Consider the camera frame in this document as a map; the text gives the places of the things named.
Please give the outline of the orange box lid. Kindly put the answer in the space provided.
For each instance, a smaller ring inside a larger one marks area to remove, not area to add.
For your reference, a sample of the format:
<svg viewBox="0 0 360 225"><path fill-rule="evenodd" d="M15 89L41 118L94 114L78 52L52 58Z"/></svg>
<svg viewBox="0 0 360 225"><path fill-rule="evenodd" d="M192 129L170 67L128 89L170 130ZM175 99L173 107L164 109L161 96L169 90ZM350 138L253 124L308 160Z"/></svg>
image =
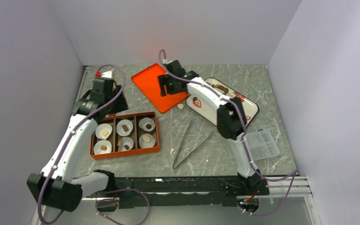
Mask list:
<svg viewBox="0 0 360 225"><path fill-rule="evenodd" d="M161 114L166 113L189 96L187 93L161 96L158 76L164 74L165 70L155 63L131 77L135 86Z"/></svg>

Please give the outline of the cream white chocolate piece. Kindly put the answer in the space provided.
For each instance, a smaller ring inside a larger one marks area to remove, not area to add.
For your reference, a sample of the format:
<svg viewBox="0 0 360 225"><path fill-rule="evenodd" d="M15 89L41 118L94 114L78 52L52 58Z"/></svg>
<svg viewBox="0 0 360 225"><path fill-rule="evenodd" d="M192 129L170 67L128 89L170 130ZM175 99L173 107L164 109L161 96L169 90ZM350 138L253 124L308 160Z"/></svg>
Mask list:
<svg viewBox="0 0 360 225"><path fill-rule="evenodd" d="M184 105L183 104L177 104L177 107L182 110L184 108Z"/></svg>

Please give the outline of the brown block chocolate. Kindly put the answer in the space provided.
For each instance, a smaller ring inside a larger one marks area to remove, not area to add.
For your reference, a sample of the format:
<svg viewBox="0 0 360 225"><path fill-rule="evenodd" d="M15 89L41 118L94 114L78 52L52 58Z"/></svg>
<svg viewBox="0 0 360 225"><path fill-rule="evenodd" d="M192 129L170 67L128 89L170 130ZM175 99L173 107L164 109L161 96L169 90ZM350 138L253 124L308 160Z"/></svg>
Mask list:
<svg viewBox="0 0 360 225"><path fill-rule="evenodd" d="M126 124L122 125L122 129L124 132L127 132L129 130L129 128Z"/></svg>

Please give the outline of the white strawberry tray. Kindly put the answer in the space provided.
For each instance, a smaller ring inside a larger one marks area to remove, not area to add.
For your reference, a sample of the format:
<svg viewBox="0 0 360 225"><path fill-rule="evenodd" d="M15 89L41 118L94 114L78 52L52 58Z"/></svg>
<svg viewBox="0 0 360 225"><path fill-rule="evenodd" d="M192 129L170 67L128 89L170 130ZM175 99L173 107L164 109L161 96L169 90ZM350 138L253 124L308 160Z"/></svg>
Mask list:
<svg viewBox="0 0 360 225"><path fill-rule="evenodd" d="M258 114L259 107L258 105L251 101L250 99L246 98L236 90L232 89L225 83L219 81L216 78L209 77L205 79L205 82L209 84L211 87L213 87L215 90L220 92L223 95L229 96L229 97L237 97L241 100L244 113L246 116L246 125L248 125L253 118ZM211 107L209 107L204 101L202 101L197 95L190 95L186 99L186 105L195 111L197 114L204 117L206 120L211 122L212 124L217 124L217 116L216 111L213 110Z"/></svg>

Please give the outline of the orange chocolate box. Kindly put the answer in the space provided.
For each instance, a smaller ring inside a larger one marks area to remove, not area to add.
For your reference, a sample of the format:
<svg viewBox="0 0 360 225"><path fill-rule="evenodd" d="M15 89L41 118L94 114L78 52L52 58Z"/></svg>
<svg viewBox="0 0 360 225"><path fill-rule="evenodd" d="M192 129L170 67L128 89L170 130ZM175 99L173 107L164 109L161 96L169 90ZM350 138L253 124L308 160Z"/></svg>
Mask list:
<svg viewBox="0 0 360 225"><path fill-rule="evenodd" d="M92 132L90 156L94 160L129 157L160 151L155 112L107 116Z"/></svg>

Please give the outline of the oval white chocolate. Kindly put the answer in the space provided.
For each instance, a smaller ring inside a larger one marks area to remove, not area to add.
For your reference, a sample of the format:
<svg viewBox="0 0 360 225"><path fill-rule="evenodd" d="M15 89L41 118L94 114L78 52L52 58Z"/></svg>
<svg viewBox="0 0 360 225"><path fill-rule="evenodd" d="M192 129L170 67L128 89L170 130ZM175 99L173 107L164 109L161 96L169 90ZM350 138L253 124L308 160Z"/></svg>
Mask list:
<svg viewBox="0 0 360 225"><path fill-rule="evenodd" d="M142 137L142 139L143 139L143 141L144 141L145 143L149 143L149 142L150 142L150 138L149 138L147 135L144 135L144 136Z"/></svg>

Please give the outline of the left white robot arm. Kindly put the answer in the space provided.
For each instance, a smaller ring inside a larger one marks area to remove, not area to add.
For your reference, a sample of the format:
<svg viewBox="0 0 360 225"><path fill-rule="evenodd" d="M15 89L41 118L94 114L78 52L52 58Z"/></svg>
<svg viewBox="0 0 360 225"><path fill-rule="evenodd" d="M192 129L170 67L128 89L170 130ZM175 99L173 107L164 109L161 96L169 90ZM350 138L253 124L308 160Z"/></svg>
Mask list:
<svg viewBox="0 0 360 225"><path fill-rule="evenodd" d="M92 89L74 104L68 128L54 155L40 173L31 173L27 179L39 215L43 205L72 212L86 196L99 192L109 197L115 193L111 172L93 172L78 179L74 173L98 123L108 114L128 109L123 89L112 78L97 77Z"/></svg>

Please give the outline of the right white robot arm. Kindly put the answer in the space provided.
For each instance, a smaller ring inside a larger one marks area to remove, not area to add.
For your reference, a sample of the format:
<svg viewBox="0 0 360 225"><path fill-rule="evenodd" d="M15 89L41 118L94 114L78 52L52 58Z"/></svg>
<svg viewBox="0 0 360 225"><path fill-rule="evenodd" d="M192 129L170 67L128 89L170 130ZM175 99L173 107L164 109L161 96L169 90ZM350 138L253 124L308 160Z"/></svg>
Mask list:
<svg viewBox="0 0 360 225"><path fill-rule="evenodd" d="M250 195L262 192L267 183L254 163L246 140L246 115L239 98L223 95L196 72L186 72L178 60L162 60L166 74L158 79L162 96L187 92L195 95L216 112L217 130L235 156L240 190Z"/></svg>

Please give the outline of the white paper cup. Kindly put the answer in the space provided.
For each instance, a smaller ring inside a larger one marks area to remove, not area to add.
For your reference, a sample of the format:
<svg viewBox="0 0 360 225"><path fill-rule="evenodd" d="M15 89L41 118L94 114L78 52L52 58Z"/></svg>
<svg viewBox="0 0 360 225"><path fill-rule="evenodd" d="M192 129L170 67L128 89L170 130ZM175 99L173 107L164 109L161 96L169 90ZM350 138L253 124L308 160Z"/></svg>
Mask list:
<svg viewBox="0 0 360 225"><path fill-rule="evenodd" d="M100 140L93 147L94 155L111 153L112 150L112 143L108 140Z"/></svg>
<svg viewBox="0 0 360 225"><path fill-rule="evenodd" d="M129 150L132 150L133 147L134 147L134 141L132 138L130 137L122 137L121 140L120 140L120 146L118 147L118 151L121 152L121 151L128 151L128 150L125 150L123 148L124 145L128 145L129 146Z"/></svg>
<svg viewBox="0 0 360 225"><path fill-rule="evenodd" d="M95 136L98 139L106 140L112 133L113 127L108 123L98 125L95 130Z"/></svg>
<svg viewBox="0 0 360 225"><path fill-rule="evenodd" d="M134 128L133 122L127 119L120 120L116 126L116 132L119 136L129 136Z"/></svg>
<svg viewBox="0 0 360 225"><path fill-rule="evenodd" d="M151 132L155 129L156 124L155 121L152 118L142 118L139 123L139 128L141 128L145 132Z"/></svg>
<svg viewBox="0 0 360 225"><path fill-rule="evenodd" d="M139 137L139 146L142 149L152 148L156 144L156 139L150 134L143 134Z"/></svg>

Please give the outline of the clear plastic screw box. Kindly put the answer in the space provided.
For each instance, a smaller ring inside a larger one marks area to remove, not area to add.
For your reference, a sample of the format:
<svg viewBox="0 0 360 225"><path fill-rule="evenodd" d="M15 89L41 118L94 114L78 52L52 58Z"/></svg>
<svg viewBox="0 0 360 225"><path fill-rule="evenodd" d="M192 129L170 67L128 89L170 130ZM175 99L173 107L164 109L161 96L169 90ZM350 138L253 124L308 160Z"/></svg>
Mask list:
<svg viewBox="0 0 360 225"><path fill-rule="evenodd" d="M272 158L280 154L280 150L269 130L248 133L246 139L253 160Z"/></svg>

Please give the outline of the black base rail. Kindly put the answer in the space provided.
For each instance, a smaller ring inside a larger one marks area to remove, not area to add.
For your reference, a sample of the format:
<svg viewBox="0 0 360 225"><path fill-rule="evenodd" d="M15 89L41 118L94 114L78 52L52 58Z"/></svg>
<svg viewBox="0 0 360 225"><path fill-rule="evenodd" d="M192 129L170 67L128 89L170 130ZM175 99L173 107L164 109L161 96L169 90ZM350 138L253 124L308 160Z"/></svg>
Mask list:
<svg viewBox="0 0 360 225"><path fill-rule="evenodd" d="M267 181L240 176L194 177L117 177L112 191L97 192L91 197L115 197L120 209L146 206L221 205L237 206L243 198L270 194Z"/></svg>

